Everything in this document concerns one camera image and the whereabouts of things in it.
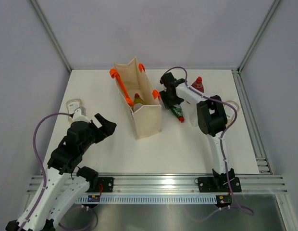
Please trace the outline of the green dish soap bottle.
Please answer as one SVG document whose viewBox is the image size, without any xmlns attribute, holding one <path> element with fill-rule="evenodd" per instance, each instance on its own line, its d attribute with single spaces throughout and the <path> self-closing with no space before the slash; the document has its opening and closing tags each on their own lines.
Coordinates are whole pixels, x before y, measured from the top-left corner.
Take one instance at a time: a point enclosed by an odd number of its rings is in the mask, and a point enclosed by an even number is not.
<svg viewBox="0 0 298 231">
<path fill-rule="evenodd" d="M 184 123 L 185 121 L 184 114 L 180 105 L 175 104 L 175 105 L 169 106 L 169 109 L 181 123 Z"/>
</svg>

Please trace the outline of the white bottle grey cap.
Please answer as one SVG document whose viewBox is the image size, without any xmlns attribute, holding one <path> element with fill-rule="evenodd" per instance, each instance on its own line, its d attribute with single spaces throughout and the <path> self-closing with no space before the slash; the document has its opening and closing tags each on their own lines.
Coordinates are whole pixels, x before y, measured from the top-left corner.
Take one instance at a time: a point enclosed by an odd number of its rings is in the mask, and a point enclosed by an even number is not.
<svg viewBox="0 0 298 231">
<path fill-rule="evenodd" d="M 198 127 L 197 106 L 195 104 L 190 104 L 189 109 L 189 122 L 192 127 Z"/>
</svg>

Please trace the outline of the canvas bag orange handles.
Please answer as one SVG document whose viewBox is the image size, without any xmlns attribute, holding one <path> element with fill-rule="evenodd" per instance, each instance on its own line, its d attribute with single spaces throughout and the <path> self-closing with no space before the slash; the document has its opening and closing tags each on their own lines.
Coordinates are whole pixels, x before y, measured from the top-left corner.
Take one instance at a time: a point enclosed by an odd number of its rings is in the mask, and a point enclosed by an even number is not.
<svg viewBox="0 0 298 231">
<path fill-rule="evenodd" d="M 161 132 L 161 97 L 147 77 L 145 66 L 134 58 L 128 64 L 114 64 L 110 76 L 128 111 L 135 138 Z"/>
</svg>

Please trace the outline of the red dish soap bottle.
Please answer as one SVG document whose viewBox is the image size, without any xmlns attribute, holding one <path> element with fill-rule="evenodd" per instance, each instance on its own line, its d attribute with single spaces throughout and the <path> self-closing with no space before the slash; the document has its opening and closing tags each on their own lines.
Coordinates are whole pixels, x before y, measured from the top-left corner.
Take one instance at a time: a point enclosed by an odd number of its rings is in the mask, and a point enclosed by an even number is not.
<svg viewBox="0 0 298 231">
<path fill-rule="evenodd" d="M 204 86 L 201 77 L 198 77 L 191 85 L 188 85 L 186 80 L 186 87 L 188 93 L 188 104 L 197 104 L 201 101 L 204 101 L 204 98 L 202 97 L 204 93 Z"/>
</svg>

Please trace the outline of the yellow dish soap bottle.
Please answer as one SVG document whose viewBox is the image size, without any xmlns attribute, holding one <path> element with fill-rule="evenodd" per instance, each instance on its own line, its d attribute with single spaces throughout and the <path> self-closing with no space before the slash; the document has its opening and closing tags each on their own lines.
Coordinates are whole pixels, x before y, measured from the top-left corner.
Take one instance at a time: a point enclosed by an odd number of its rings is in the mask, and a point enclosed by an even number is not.
<svg viewBox="0 0 298 231">
<path fill-rule="evenodd" d="M 146 105 L 144 100 L 140 97 L 138 93 L 135 93 L 134 101 L 133 101 L 133 111 L 136 112 L 142 106 Z"/>
</svg>

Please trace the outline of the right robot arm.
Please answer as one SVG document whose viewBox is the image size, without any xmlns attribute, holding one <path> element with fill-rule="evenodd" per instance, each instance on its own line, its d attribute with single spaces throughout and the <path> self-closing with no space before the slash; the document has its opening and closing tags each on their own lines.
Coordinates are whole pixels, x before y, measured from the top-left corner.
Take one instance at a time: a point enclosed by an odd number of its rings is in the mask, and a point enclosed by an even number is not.
<svg viewBox="0 0 298 231">
<path fill-rule="evenodd" d="M 230 167 L 224 137 L 229 129 L 224 106 L 230 107 L 237 119 L 236 109 L 227 102 L 223 102 L 218 95 L 207 96 L 195 87 L 195 83 L 189 85 L 186 78 L 176 79 L 170 70 L 167 70 L 160 78 L 160 84 L 164 90 L 160 91 L 163 105 L 167 110 L 178 108 L 187 102 L 196 108 L 196 118 L 199 129 L 206 135 L 213 159 L 213 186 L 218 191 L 224 191 L 233 181 L 235 173 Z"/>
</svg>

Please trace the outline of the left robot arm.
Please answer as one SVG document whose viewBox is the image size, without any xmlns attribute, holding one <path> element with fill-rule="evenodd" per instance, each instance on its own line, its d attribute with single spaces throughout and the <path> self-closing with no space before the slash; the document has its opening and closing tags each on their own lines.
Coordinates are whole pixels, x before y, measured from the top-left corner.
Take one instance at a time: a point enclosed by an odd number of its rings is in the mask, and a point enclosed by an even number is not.
<svg viewBox="0 0 298 231">
<path fill-rule="evenodd" d="M 102 193 L 112 192 L 112 177 L 100 177 L 97 171 L 78 165 L 91 145 L 115 132 L 116 123 L 95 114 L 101 124 L 97 127 L 81 113 L 74 112 L 69 116 L 72 124 L 51 153 L 47 167 L 41 169 L 42 183 L 23 214 L 8 222 L 7 231 L 54 231 L 82 194 L 96 193 L 99 202 Z"/>
</svg>

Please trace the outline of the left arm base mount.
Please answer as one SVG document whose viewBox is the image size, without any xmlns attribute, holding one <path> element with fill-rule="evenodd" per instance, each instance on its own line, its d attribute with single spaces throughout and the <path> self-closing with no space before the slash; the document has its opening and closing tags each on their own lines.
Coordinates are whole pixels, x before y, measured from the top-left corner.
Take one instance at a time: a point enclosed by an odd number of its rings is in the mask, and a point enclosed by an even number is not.
<svg viewBox="0 0 298 231">
<path fill-rule="evenodd" d="M 113 192 L 113 184 L 113 177 L 97 177 L 90 181 L 87 193 L 111 193 Z"/>
</svg>

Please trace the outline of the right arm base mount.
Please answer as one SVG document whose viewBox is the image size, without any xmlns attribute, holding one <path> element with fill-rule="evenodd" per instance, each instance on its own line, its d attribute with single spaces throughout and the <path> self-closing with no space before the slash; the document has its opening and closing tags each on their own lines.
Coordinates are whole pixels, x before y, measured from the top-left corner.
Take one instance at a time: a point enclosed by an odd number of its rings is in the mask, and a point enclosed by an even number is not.
<svg viewBox="0 0 298 231">
<path fill-rule="evenodd" d="M 200 193 L 229 193 L 230 190 L 234 193 L 242 192 L 241 183 L 238 177 L 231 181 L 225 180 L 218 182 L 214 177 L 198 177 L 196 184 Z"/>
</svg>

